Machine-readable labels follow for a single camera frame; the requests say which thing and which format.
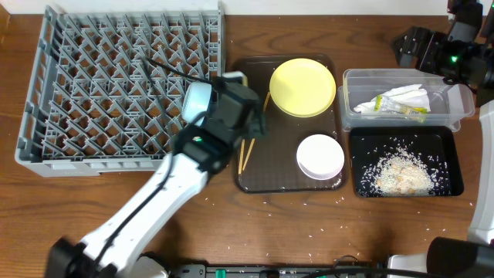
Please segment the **wrapper and napkin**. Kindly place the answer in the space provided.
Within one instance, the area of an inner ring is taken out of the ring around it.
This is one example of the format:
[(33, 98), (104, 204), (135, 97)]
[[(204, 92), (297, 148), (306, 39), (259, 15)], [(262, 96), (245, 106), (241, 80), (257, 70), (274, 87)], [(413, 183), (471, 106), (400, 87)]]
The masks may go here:
[(357, 114), (425, 115), (431, 112), (428, 91), (421, 84), (400, 86), (353, 108)]

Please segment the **white pink bowl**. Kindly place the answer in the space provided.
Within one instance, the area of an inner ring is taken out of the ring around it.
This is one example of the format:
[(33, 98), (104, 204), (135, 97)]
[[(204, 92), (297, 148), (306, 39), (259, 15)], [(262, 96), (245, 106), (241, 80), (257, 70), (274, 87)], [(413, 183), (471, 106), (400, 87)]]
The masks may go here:
[(296, 163), (309, 178), (324, 181), (336, 177), (345, 162), (343, 148), (332, 137), (314, 134), (303, 139), (296, 150)]

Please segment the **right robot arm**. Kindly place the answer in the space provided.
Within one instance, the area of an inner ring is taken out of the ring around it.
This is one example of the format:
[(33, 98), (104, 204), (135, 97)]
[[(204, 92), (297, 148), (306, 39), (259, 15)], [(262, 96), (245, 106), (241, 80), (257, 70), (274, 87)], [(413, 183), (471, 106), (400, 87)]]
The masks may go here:
[(461, 163), (479, 174), (478, 196), (464, 240), (437, 237), (424, 254), (394, 255), (389, 277), (491, 277), (493, 275), (493, 5), (450, 1), (447, 33), (411, 27), (391, 44), (399, 66), (439, 75), (475, 95), (480, 129), (461, 139)]

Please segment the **light blue bowl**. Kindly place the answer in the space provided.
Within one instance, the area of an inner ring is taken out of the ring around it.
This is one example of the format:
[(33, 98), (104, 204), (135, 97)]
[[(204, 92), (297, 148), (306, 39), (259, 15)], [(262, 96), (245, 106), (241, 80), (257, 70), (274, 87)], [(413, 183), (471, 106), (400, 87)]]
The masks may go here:
[(212, 86), (208, 83), (193, 82), (187, 89), (184, 97), (181, 116), (185, 122), (191, 124), (200, 114), (208, 110), (211, 103)]

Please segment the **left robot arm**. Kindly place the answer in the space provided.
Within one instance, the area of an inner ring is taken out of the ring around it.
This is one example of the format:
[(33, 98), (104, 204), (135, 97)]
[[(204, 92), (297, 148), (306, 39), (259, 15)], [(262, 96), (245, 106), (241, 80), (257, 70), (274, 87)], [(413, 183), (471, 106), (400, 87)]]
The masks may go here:
[(179, 132), (147, 183), (107, 222), (77, 244), (59, 239), (49, 251), (46, 277), (129, 277), (141, 252), (211, 176), (223, 171), (242, 139), (266, 132), (262, 100), (239, 71), (212, 79), (215, 108)]

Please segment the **rice and food scraps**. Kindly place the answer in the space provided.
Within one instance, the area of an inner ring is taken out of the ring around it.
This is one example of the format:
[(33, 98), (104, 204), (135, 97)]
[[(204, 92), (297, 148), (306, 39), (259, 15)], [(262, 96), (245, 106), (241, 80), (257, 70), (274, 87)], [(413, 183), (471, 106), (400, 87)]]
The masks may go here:
[(364, 197), (422, 197), (451, 192), (445, 159), (423, 151), (391, 147), (361, 169), (357, 191)]

